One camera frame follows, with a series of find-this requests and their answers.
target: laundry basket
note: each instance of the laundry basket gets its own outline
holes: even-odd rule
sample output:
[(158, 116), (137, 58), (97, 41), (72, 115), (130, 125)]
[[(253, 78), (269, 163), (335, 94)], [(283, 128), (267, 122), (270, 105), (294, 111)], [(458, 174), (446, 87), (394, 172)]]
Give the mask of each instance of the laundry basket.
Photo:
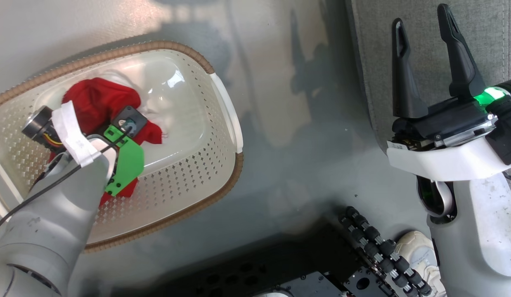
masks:
[(26, 196), (50, 152), (21, 134), (41, 105), (59, 108), (75, 83), (104, 71), (127, 77), (142, 106), (170, 119), (167, 141), (144, 143), (145, 167), (129, 198), (101, 205), (86, 252), (142, 237), (218, 201), (237, 182), (243, 139), (210, 63), (190, 47), (154, 41), (113, 49), (30, 79), (0, 95), (0, 214)]

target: green led light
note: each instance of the green led light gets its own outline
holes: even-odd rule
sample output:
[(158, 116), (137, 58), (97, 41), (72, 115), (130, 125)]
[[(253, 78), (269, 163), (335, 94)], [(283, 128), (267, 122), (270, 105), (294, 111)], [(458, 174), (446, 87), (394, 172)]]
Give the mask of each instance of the green led light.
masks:
[(503, 96), (505, 96), (505, 93), (503, 91), (494, 87), (490, 87), (486, 88), (478, 96), (475, 96), (474, 99), (476, 99), (480, 103), (480, 105), (487, 106), (490, 103), (492, 103), (492, 101), (500, 99)]

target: red cloth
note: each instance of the red cloth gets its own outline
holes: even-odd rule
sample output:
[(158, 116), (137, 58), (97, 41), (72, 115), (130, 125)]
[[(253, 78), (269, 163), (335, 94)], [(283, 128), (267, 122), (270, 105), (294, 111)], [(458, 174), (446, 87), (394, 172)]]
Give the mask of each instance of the red cloth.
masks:
[[(83, 133), (90, 135), (101, 133), (111, 120), (126, 106), (138, 108), (140, 96), (133, 88), (119, 85), (103, 78), (86, 79), (76, 83), (63, 96), (63, 103), (72, 101), (78, 124)], [(162, 143), (162, 130), (156, 124), (147, 121), (146, 126), (132, 139), (138, 144), (147, 141), (153, 144)], [(118, 195), (131, 197), (138, 180), (134, 179)], [(104, 193), (101, 198), (103, 205), (112, 196)]]

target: floor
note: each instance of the floor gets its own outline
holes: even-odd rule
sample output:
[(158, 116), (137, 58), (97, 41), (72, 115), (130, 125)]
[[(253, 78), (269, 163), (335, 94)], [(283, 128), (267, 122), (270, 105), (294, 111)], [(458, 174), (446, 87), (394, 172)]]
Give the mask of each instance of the floor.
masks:
[(212, 63), (244, 134), (230, 194), (153, 235), (82, 255), (70, 297), (146, 288), (334, 220), (345, 205), (385, 238), (429, 233), (414, 177), (389, 166), (369, 125), (343, 1), (16, 2), (0, 0), (0, 92), (104, 49), (175, 40)]

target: white sneaker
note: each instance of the white sneaker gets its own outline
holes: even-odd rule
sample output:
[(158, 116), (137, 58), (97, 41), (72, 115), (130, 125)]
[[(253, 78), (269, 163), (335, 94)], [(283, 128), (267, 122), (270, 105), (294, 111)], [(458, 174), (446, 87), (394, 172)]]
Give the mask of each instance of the white sneaker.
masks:
[(397, 242), (395, 252), (406, 258), (410, 267), (430, 285), (433, 291), (429, 297), (446, 297), (446, 290), (442, 285), (441, 274), (437, 267), (437, 258), (433, 251), (433, 243), (426, 235), (419, 231), (407, 233)]

